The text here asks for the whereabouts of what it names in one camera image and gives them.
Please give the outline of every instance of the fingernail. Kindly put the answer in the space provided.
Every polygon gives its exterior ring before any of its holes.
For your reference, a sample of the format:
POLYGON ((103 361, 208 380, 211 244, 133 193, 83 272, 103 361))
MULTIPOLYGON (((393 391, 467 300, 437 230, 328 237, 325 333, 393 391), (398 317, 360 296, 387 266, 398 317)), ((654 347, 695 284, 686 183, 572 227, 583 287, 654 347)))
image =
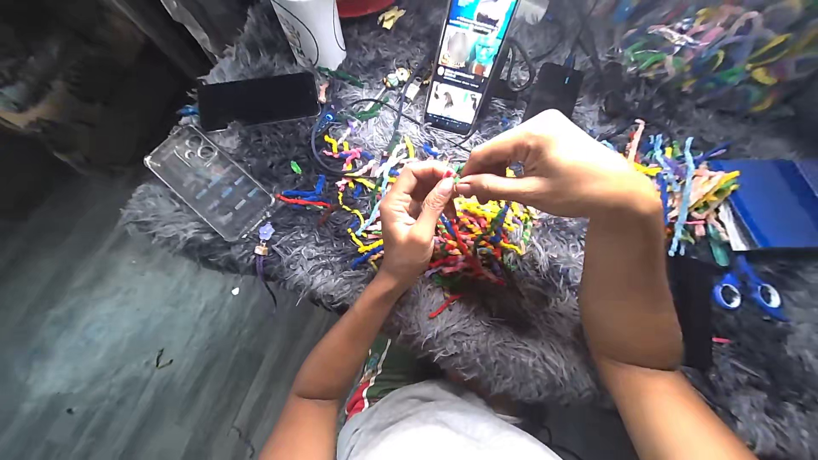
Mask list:
POLYGON ((465 196, 466 198, 471 198, 472 196, 474 196, 474 193, 471 190, 471 184, 464 183, 463 181, 457 183, 457 193, 460 193, 462 196, 465 196))
POLYGON ((455 179, 453 178, 443 178, 440 183, 438 183, 438 193, 440 195, 451 195, 454 188, 455 179))

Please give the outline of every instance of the gray floor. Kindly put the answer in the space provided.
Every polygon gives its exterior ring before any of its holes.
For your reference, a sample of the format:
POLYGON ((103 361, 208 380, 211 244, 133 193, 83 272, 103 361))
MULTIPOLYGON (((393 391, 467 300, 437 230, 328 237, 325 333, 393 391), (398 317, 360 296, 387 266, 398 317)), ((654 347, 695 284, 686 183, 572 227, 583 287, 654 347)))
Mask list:
MULTIPOLYGON (((67 180, 0 226, 0 458, 250 458, 335 321, 117 228, 136 179, 67 180)), ((583 460, 636 458, 616 413, 547 414, 583 460)))

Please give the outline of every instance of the clear phone case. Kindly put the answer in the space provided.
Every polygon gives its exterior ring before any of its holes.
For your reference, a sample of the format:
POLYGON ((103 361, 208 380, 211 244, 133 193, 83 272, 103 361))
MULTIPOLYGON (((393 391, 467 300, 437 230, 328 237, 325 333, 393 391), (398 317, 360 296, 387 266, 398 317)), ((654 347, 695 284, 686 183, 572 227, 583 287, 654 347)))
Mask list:
POLYGON ((192 126, 183 126, 148 156, 145 166, 227 241, 263 218, 274 198, 192 126))

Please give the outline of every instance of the phone camera cutout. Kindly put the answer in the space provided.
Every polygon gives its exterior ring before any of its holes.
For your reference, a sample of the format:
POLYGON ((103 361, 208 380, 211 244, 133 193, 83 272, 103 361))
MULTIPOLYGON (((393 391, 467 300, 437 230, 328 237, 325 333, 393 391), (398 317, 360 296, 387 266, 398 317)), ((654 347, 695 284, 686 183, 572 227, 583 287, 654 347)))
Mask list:
POLYGON ((216 151, 211 146, 203 146, 199 149, 199 158, 202 160, 211 160, 214 156, 216 156, 216 151))
POLYGON ((185 144, 192 149, 199 148, 199 146, 202 145, 202 138, 199 136, 191 136, 185 141, 185 144))

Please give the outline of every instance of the white t-shirt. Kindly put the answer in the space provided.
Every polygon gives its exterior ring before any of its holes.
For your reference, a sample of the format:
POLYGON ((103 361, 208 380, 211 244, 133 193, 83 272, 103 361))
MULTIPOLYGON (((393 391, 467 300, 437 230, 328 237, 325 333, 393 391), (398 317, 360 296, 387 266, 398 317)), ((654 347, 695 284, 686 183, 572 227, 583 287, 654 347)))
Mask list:
POLYGON ((477 395, 446 381, 405 386, 354 416, 339 433, 337 458, 560 460, 477 395))

